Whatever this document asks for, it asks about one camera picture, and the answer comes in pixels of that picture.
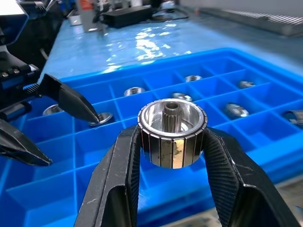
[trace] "screw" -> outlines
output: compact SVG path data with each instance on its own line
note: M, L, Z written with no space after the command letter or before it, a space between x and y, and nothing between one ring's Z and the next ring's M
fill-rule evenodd
M8 76L9 76L9 74L8 74L7 72L3 72L3 73L2 73L2 77L5 78L5 77L8 77Z

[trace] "blue plastic tray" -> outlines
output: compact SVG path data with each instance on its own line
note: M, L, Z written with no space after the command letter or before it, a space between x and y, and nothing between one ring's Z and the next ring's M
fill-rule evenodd
M188 75L203 79L186 83ZM238 89L242 79L256 86ZM273 182L303 171L303 131L281 117L286 110L303 109L303 78L245 53L201 52L65 82L98 112L112 112L115 122L90 129L67 113L42 116L54 102L47 97L34 100L33 111L15 125L53 165L32 167L0 157L1 226L73 226L91 173L120 131L136 124L144 105L176 91L192 96L205 109L209 126L234 135ZM146 92L124 97L130 87ZM227 102L244 106L250 116L231 121L223 113ZM160 226L213 205L203 157L176 170L141 159L139 226Z

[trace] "splined shaft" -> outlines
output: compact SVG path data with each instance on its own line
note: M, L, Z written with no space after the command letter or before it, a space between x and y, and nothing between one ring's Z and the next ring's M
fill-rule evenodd
M182 110L178 103L169 102L164 105L162 112L162 129L164 132L181 132Z

